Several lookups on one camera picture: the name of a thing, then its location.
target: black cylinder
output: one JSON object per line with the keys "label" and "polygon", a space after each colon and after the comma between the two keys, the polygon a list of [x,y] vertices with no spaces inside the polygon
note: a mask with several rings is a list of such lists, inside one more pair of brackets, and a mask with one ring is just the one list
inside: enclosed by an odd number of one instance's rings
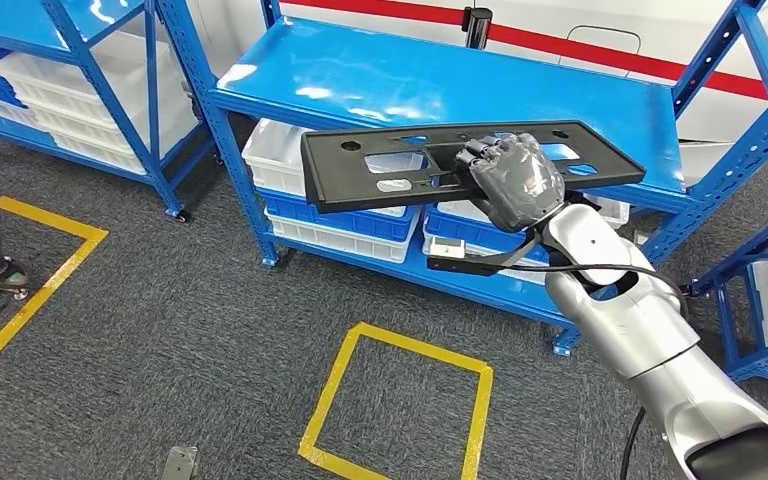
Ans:
{"label": "black cylinder", "polygon": [[493,12],[489,8],[464,9],[463,31],[466,32],[466,46],[484,50],[487,46],[487,34],[490,32],[490,23],[493,21]]}

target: gray carpet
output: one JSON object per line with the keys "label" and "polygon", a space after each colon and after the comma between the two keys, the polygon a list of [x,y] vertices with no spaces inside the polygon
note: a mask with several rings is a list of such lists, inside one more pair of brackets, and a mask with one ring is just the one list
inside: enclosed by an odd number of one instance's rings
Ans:
{"label": "gray carpet", "polygon": [[[181,188],[189,225],[148,187],[3,142],[0,185],[110,231],[0,354],[0,479],[157,479],[173,445],[199,447],[207,480],[336,478],[296,450],[359,321],[493,367],[480,478],[616,478],[637,405],[587,345],[560,358],[537,322],[311,255],[266,270],[210,161]],[[687,281],[767,221],[768,165],[665,270]],[[40,277],[76,246],[17,219],[5,235]],[[711,302],[692,309],[715,333]],[[768,406],[767,381],[743,386]],[[362,339],[317,446],[394,478],[455,478],[475,388],[474,373]],[[642,431],[631,479],[675,478],[660,443]]]}

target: robotic hand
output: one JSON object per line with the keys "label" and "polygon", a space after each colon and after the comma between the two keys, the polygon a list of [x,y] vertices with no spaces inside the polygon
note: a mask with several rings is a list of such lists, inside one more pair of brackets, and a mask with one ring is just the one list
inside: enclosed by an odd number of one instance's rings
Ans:
{"label": "robotic hand", "polygon": [[[564,200],[563,176],[534,137],[470,140],[457,160],[487,195],[476,206],[502,230],[529,232],[514,254],[473,259],[471,273],[534,270],[514,263],[541,243],[552,258],[544,271],[553,302],[636,393],[678,470],[688,479],[768,480],[768,411],[698,347],[674,284],[593,208]],[[432,255],[451,251],[432,246]],[[451,261],[429,265],[454,269]],[[612,298],[591,296],[610,285]]]}

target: shoe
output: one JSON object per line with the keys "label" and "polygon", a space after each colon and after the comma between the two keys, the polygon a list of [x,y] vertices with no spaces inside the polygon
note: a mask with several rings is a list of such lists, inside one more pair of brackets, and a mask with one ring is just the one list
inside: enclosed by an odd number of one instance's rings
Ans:
{"label": "shoe", "polygon": [[10,257],[0,258],[0,289],[12,290],[28,286],[25,269]]}

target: blue metal shelf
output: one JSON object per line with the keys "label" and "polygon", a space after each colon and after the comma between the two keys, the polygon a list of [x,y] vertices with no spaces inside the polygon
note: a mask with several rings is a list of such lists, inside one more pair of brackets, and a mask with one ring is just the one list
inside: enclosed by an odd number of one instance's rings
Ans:
{"label": "blue metal shelf", "polygon": [[[558,324],[548,297],[425,268],[419,250],[405,265],[375,262],[277,239],[227,120],[229,111],[314,128],[340,129],[528,120],[581,120],[643,165],[638,185],[591,193],[667,212],[643,251],[661,263],[768,159],[768,109],[699,184],[685,190],[675,121],[741,33],[765,69],[768,39],[754,20],[763,0],[732,0],[673,88],[559,65],[468,50],[378,32],[282,17],[277,0],[261,0],[266,34],[217,83],[183,0],[157,0],[182,58],[266,265],[275,243],[381,271],[482,303]],[[746,25],[741,32],[739,23]],[[555,352],[578,339],[567,328]]]}
{"label": "blue metal shelf", "polygon": [[[160,158],[154,5],[155,0],[0,0],[0,47],[78,66],[133,149],[146,171],[144,175],[56,148],[48,135],[43,138],[39,135],[40,132],[21,125],[4,124],[0,121],[0,135],[29,148],[149,184],[163,199],[168,215],[185,218],[180,215],[184,206],[175,194],[175,188],[210,145],[199,145],[196,152],[200,154],[191,156],[172,174],[171,179],[167,179],[164,168],[186,140],[192,138],[194,132],[178,142],[166,158]],[[93,45],[140,13],[145,13],[148,79],[146,88],[150,134],[148,147],[143,143],[90,52]],[[212,138],[208,137],[207,142],[212,141]]]}
{"label": "blue metal shelf", "polygon": [[[168,166],[172,160],[181,154],[181,151],[193,140],[195,136],[204,131],[205,126],[203,124],[196,126],[196,128],[191,130],[190,133],[178,141],[175,146],[169,149],[166,157],[164,157],[161,161],[161,165],[163,167]],[[35,128],[31,128],[27,125],[22,125],[21,123],[16,123],[3,117],[0,117],[0,137],[10,140],[17,145],[21,145],[32,150],[37,150],[48,155],[53,155],[55,157],[60,157],[64,160],[79,163],[87,167],[95,168],[96,170],[112,173],[113,175],[118,175],[120,177],[125,177],[130,180],[148,185],[153,184],[151,177],[148,177],[145,174],[123,170],[113,165],[108,165],[93,158],[63,149],[54,143],[54,139],[51,138],[51,135],[48,133],[37,130]],[[195,149],[191,157],[201,158],[205,151],[211,146],[213,146],[213,142],[208,138]],[[186,166],[181,167],[181,169],[186,169],[186,171],[189,171],[189,168]],[[179,175],[181,173],[181,169],[179,169],[175,175]]]}
{"label": "blue metal shelf", "polygon": [[[213,93],[229,110],[321,130],[581,120],[646,168],[649,203],[659,205],[660,195],[680,203],[676,211],[690,203],[662,85],[283,17]],[[630,200],[637,189],[600,191]]]}
{"label": "blue metal shelf", "polygon": [[[716,293],[726,352],[726,365],[723,370],[734,380],[756,376],[768,379],[768,345],[765,340],[764,309],[761,300],[763,291],[756,285],[753,269],[753,263],[758,261],[768,262],[768,226],[692,284],[694,295],[704,295],[710,291]],[[747,355],[741,355],[738,350],[734,319],[726,292],[726,284],[736,276],[743,277],[746,284],[749,322],[755,336],[755,349]]]}
{"label": "blue metal shelf", "polygon": [[273,235],[271,229],[267,230],[264,235],[279,245],[390,275],[557,327],[573,327],[572,323],[555,308],[552,300],[549,299],[546,288],[542,285],[524,282],[506,275],[476,277],[429,270],[426,266],[427,257],[422,253],[423,240],[422,232],[419,229],[414,232],[408,247],[408,255],[405,262],[401,264],[290,240]]}
{"label": "blue metal shelf", "polygon": [[[143,11],[142,0],[62,0],[89,45]],[[39,0],[0,0],[0,47],[77,63]]]}

